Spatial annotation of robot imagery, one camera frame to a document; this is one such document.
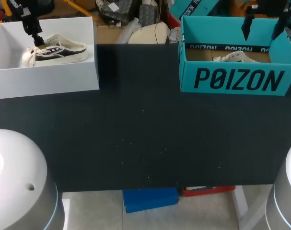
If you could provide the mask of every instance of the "black tabletop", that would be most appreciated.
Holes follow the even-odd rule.
[[[291,146],[285,97],[183,93],[176,45],[98,46],[99,91],[0,100],[62,192],[273,183]]]

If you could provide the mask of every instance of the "shoelace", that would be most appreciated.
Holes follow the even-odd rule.
[[[26,59],[27,65],[29,66],[29,61],[32,59],[32,66],[35,66],[35,56],[36,54],[46,54],[50,53],[50,50],[39,49],[38,47],[28,47],[27,51],[32,52],[31,55]]]

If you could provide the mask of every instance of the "plastic bag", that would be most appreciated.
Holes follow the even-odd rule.
[[[125,27],[122,34],[120,35],[120,37],[117,39],[117,41],[115,43],[116,44],[127,43],[128,40],[130,39],[132,33],[141,29],[141,24],[138,22],[139,22],[139,19],[134,18],[134,20],[132,20],[130,23],[128,23],[128,25]]]
[[[175,27],[170,32],[169,43],[177,43],[179,41],[179,36],[180,36],[180,27]]]

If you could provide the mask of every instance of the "white sneaker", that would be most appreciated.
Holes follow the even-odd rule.
[[[70,41],[59,34],[44,42],[46,48],[29,47],[23,54],[22,61],[26,67],[74,63],[88,57],[86,44]]]
[[[249,58],[243,51],[235,51],[226,55],[225,57],[214,57],[213,61],[257,62]]]

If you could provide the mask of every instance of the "teal box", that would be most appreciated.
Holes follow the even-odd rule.
[[[243,22],[235,17],[183,17],[178,47],[181,91],[285,95],[291,84],[291,42],[286,32],[272,41],[277,19],[257,18],[245,41]],[[267,52],[271,63],[188,60],[186,53],[194,50]]]
[[[176,0],[170,9],[181,20],[185,16],[207,16],[219,0]]]

